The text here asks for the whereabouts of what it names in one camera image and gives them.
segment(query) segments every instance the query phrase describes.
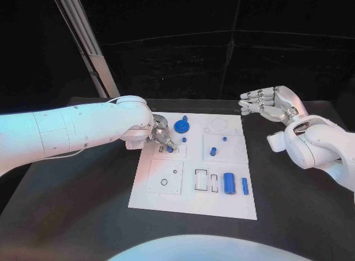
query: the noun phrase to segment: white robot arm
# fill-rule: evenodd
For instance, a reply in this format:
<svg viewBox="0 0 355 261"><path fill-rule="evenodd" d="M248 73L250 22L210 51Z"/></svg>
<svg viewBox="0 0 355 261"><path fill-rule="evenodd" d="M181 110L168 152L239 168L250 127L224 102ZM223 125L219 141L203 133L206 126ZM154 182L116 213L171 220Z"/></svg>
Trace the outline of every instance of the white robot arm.
<svg viewBox="0 0 355 261"><path fill-rule="evenodd" d="M152 114L141 97L123 96L116 104L0 115L0 176L27 163L118 139L126 141L129 150L152 140L177 148L167 118Z"/></svg>
<svg viewBox="0 0 355 261"><path fill-rule="evenodd" d="M242 99L243 115L258 112L288 126L285 132L268 136L272 150L286 150L304 169L324 170L355 192L355 133L328 119L308 115L298 95L285 86L249 92Z"/></svg>

